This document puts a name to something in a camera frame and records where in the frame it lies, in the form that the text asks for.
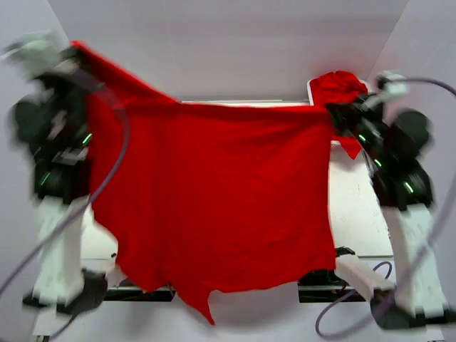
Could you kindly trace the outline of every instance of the red garment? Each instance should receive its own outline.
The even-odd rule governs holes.
[[[118,240],[117,263],[139,287],[171,283],[210,323],[207,299],[268,289],[334,269],[328,222],[331,121],[322,107],[182,104],[75,42],[123,102],[132,137],[93,203]],[[87,102],[91,191],[118,156],[111,109]]]
[[[353,102],[360,94],[368,92],[366,86],[348,71],[327,73],[313,79],[310,86],[314,105]],[[361,146],[355,138],[334,135],[333,140],[339,141],[352,159],[361,151]]]

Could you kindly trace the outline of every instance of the red fabric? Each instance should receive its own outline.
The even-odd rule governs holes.
[[[327,73],[313,79],[310,86],[314,105],[353,102],[360,94],[368,92],[366,86],[348,71]],[[339,141],[352,159],[361,151],[361,146],[355,138],[334,135],[333,140]]]
[[[131,280],[148,291],[171,283],[214,323],[212,290],[268,289],[334,269],[327,209],[332,128],[324,108],[178,103],[74,45],[131,120],[125,159],[93,203]],[[87,109],[93,191],[114,164],[122,134],[96,97]]]

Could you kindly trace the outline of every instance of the green led indicator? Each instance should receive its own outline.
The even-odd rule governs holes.
[[[413,189],[410,186],[410,184],[408,184],[407,182],[404,182],[404,185],[407,187],[408,191],[410,191],[410,193],[412,194],[413,193]]]
[[[43,182],[41,182],[41,185],[43,185],[46,182],[46,180],[49,178],[50,175],[51,175],[51,173],[48,172],[48,174],[46,176],[44,176],[44,179],[43,179]]]
[[[91,137],[92,137],[92,133],[90,133],[88,136],[86,136],[83,141],[83,145],[85,145],[90,140]]]

